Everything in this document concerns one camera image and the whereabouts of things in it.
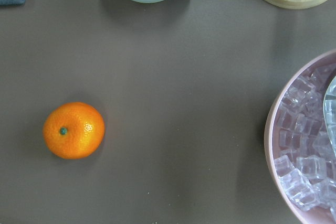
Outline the orange mandarin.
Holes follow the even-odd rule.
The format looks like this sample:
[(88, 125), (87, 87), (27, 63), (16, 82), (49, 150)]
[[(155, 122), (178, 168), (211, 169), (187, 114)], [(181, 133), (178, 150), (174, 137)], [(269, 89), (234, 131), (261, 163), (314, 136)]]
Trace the orange mandarin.
[(100, 146), (105, 132), (101, 114), (82, 102), (70, 102), (53, 110), (44, 122), (48, 149), (64, 159), (90, 156)]

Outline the pink ice bucket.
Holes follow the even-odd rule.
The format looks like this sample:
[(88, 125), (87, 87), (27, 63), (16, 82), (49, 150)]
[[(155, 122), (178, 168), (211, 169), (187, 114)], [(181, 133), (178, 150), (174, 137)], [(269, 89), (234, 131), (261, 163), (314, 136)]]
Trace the pink ice bucket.
[(292, 202), (286, 196), (285, 191), (281, 187), (280, 180), (277, 176), (274, 165), (274, 159), (279, 157), (280, 151), (280, 147), (278, 144), (278, 133), (280, 131), (280, 128), (276, 126), (277, 111), (284, 94), (297, 77), (299, 77), (302, 73), (312, 73), (314, 68), (329, 65), (332, 63), (335, 63), (335, 49), (332, 49), (317, 56), (316, 58), (305, 64), (301, 69), (299, 69), (284, 85), (283, 89), (278, 93), (270, 108), (265, 124), (264, 148), (269, 172), (284, 202), (301, 223), (334, 223), (334, 221), (330, 212), (323, 208), (317, 207), (309, 211), (301, 211), (299, 208), (292, 204)]

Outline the metal ice scoop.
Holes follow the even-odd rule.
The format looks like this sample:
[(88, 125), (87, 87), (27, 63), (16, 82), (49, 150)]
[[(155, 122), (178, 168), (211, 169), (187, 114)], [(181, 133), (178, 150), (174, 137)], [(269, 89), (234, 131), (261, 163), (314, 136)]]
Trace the metal ice scoop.
[(322, 105), (327, 134), (335, 153), (335, 77), (326, 89)]

